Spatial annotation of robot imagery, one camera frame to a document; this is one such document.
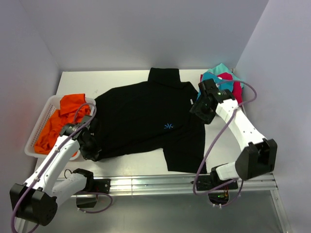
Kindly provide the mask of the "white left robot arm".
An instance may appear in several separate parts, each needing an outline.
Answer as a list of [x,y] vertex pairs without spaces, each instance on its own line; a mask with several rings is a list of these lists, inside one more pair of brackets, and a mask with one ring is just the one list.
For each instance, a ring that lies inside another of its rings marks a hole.
[[39,168],[23,183],[14,184],[10,190],[13,209],[11,226],[21,218],[46,226],[54,218],[58,207],[72,195],[94,190],[94,175],[78,168],[63,182],[56,181],[71,156],[79,151],[87,159],[96,159],[100,147],[92,135],[93,116],[84,116],[80,123],[63,127],[53,149]]

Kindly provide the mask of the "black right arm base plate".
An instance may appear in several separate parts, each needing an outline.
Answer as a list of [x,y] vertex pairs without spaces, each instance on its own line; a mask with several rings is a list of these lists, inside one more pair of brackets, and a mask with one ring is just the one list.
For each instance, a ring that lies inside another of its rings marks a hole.
[[[231,179],[221,181],[221,180],[216,180],[212,178],[212,176],[210,175],[202,175],[202,176],[199,176],[197,179],[196,190],[197,191],[208,191],[217,186],[223,185],[224,183],[228,181],[231,181]],[[227,184],[225,187],[228,187],[229,190],[235,190],[235,189],[238,189],[238,183],[237,181],[233,181]]]

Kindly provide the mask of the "black t-shirt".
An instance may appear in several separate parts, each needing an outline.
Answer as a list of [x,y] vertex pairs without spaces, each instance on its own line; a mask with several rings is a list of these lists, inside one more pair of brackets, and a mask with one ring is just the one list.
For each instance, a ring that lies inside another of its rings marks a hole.
[[197,95],[176,68],[151,68],[147,81],[99,95],[93,161],[162,149],[169,171],[205,174],[205,126],[190,112]]

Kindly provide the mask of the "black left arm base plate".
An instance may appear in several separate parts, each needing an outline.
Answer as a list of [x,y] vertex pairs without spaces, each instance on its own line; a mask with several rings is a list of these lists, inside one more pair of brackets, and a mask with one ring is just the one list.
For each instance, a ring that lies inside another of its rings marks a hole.
[[111,179],[95,179],[88,188],[75,193],[76,195],[86,194],[86,193],[110,193]]

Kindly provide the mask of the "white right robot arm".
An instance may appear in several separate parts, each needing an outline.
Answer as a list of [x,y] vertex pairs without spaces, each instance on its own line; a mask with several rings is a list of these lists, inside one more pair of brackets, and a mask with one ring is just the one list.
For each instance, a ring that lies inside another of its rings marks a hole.
[[200,97],[190,112],[205,124],[211,124],[215,116],[225,122],[235,136],[241,153],[235,162],[212,168],[210,183],[221,189],[227,180],[251,178],[274,171],[277,143],[261,134],[246,117],[240,104],[228,89],[220,90],[213,79],[198,84]]

